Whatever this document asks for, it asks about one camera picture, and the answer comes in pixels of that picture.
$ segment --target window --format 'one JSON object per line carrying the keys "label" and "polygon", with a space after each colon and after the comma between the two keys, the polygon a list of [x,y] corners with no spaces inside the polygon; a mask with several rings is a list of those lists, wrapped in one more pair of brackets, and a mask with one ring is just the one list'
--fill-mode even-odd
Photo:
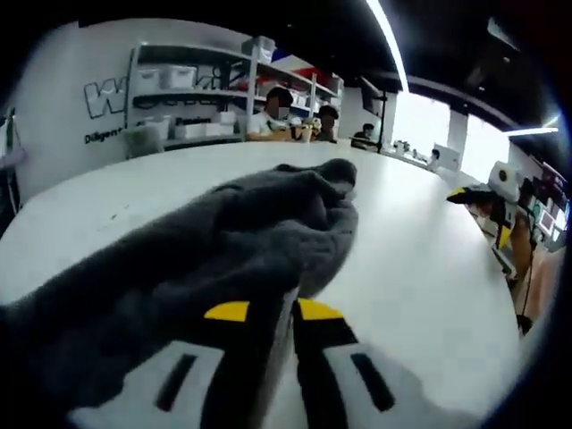
{"label": "window", "polygon": [[476,116],[469,115],[461,171],[482,183],[489,180],[494,163],[509,161],[509,138]]}
{"label": "window", "polygon": [[433,145],[447,146],[450,108],[417,94],[400,92],[391,140],[407,141],[411,149],[429,156]]}

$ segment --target man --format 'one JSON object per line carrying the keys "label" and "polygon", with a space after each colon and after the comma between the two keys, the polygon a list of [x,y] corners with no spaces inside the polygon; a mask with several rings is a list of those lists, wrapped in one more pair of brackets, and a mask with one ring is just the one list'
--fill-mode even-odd
{"label": "man", "polygon": [[357,132],[354,134],[354,137],[351,140],[352,147],[358,147],[360,149],[366,149],[366,146],[375,146],[375,143],[372,141],[371,143],[367,143],[362,140],[356,139],[363,139],[369,140],[372,137],[372,133],[374,132],[374,125],[372,123],[364,123],[362,127],[362,131]]}
{"label": "man", "polygon": [[315,136],[314,140],[337,143],[336,139],[333,137],[333,126],[340,118],[338,111],[331,105],[323,105],[320,107],[320,111],[318,112],[318,118],[320,118],[320,122],[322,123],[322,129]]}
{"label": "man", "polygon": [[247,140],[291,140],[290,106],[293,101],[292,94],[286,88],[272,88],[266,95],[264,110],[253,115],[248,123]]}
{"label": "man", "polygon": [[439,165],[440,165],[439,164],[439,158],[440,157],[441,157],[441,152],[439,152],[437,149],[433,149],[431,151],[431,159],[427,163],[427,167],[429,168],[429,170],[434,172],[437,170],[437,168],[439,168]]}

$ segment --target black ceiling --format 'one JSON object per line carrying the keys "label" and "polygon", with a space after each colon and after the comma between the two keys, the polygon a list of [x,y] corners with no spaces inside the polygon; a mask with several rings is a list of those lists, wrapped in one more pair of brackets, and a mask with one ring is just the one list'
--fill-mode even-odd
{"label": "black ceiling", "polygon": [[[501,7],[509,1],[381,0],[380,3],[388,15],[408,75],[439,82],[478,98],[519,125],[538,126],[558,110],[554,100],[547,97],[543,67],[524,53],[524,45],[520,45],[522,49],[518,52],[487,31],[491,17],[510,27],[506,9]],[[379,78],[379,72],[395,72],[395,67],[383,33],[365,0],[290,0],[285,4],[256,0],[226,4],[223,8],[219,4],[193,3],[188,9],[173,7],[169,13],[117,13],[106,8],[67,9],[59,13],[51,8],[43,16],[40,26],[16,30],[21,33],[17,39],[22,47],[20,52],[14,51],[14,58],[9,58],[12,63],[21,62],[28,49],[27,41],[65,22],[80,20],[81,24],[89,25],[128,17],[165,17],[262,34],[310,63],[340,74],[349,84],[365,74],[379,87],[397,87],[395,81]],[[13,70],[4,66],[3,73]],[[459,110],[465,104],[434,89],[416,85],[412,89],[444,99]],[[474,113],[507,128],[506,123],[487,116],[482,109],[474,108]],[[554,136],[527,138],[515,143],[563,170],[567,160],[559,159],[551,150],[561,143],[554,139]]]}

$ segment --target light strip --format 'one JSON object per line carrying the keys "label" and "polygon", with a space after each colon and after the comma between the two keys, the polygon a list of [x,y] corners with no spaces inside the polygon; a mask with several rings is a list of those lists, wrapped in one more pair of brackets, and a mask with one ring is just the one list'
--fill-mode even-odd
{"label": "light strip", "polygon": [[393,57],[393,62],[397,68],[397,74],[400,76],[401,89],[403,92],[409,92],[408,78],[405,74],[405,67],[403,66],[403,60],[401,59],[400,49],[397,46],[397,40],[391,31],[390,22],[387,20],[387,16],[379,3],[379,0],[366,0],[367,5],[371,9],[374,17],[377,19],[377,23],[382,28],[383,35],[390,47],[391,56]]}
{"label": "light strip", "polygon": [[558,128],[529,128],[528,130],[506,131],[503,134],[507,137],[533,136],[534,134],[548,134],[558,132]]}
{"label": "light strip", "polygon": [[554,125],[556,122],[558,122],[558,119],[560,119],[560,115],[557,114],[556,116],[554,116],[552,119],[550,119],[548,122],[546,122],[543,127],[550,127],[551,125]]}

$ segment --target round table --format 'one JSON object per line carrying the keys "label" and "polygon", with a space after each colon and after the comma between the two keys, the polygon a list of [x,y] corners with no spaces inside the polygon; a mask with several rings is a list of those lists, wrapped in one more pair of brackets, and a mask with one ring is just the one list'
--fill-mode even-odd
{"label": "round table", "polygon": [[[445,201],[435,174],[330,143],[240,143],[145,156],[83,174],[35,196],[0,240],[0,299],[51,276],[211,187],[289,163],[345,157],[357,167],[357,236],[316,297],[362,342],[423,382],[436,404],[483,416],[518,367],[518,330],[501,269],[470,213]],[[265,427],[305,427],[289,357]]]}

